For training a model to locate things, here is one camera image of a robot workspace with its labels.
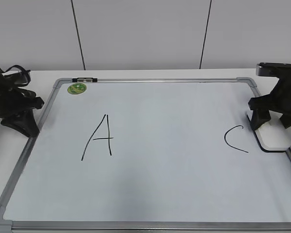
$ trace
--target round sticker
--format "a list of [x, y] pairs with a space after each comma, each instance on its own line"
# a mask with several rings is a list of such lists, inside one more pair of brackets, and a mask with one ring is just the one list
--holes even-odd
[[68, 87], [68, 92], [72, 95], [81, 94], [86, 91], [86, 85], [82, 83], [75, 83]]

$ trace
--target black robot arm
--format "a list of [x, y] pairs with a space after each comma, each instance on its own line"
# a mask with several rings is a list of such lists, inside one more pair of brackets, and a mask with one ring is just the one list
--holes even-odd
[[1, 124], [19, 131], [27, 137], [35, 137], [39, 134], [39, 129], [35, 123], [32, 109], [41, 109], [44, 102], [40, 97], [36, 97], [35, 92], [19, 88], [30, 82], [30, 71], [18, 65], [11, 68], [14, 67], [20, 72], [3, 75], [6, 71], [0, 68]]
[[285, 128], [291, 126], [291, 64], [260, 63], [258, 76], [278, 77], [279, 81], [270, 94], [251, 98], [249, 107], [253, 110], [251, 128], [258, 129], [271, 119], [269, 111], [282, 113], [280, 118]]

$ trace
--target whiteboard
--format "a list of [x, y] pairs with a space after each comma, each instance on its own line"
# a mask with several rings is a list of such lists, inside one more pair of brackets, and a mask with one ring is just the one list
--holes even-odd
[[[245, 116], [248, 84], [98, 82], [79, 95], [70, 85], [4, 219], [291, 222], [291, 163], [259, 148]], [[224, 140], [237, 125], [226, 140], [248, 153]]]

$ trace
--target white table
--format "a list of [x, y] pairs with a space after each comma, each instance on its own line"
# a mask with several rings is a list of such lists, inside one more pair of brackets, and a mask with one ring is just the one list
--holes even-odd
[[[261, 94], [268, 94], [277, 78], [257, 77], [255, 69], [191, 69], [191, 70], [97, 70], [97, 71], [32, 71], [32, 82], [28, 89], [33, 90], [44, 101], [47, 100], [54, 82], [59, 78], [95, 77], [95, 78], [253, 78]], [[38, 119], [41, 110], [34, 111]], [[11, 172], [27, 142], [22, 134], [0, 125], [0, 195]]]

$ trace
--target white wall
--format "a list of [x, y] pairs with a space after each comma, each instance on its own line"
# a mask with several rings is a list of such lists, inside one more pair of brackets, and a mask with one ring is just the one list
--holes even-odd
[[[73, 0], [86, 69], [199, 68], [210, 0]], [[291, 0], [212, 0], [201, 68], [291, 63]], [[83, 69], [70, 0], [0, 0], [0, 65]]]
[[86, 69], [199, 67], [209, 0], [75, 0]]
[[202, 68], [291, 63], [291, 0], [212, 0]]
[[69, 0], [0, 0], [0, 66], [82, 69]]

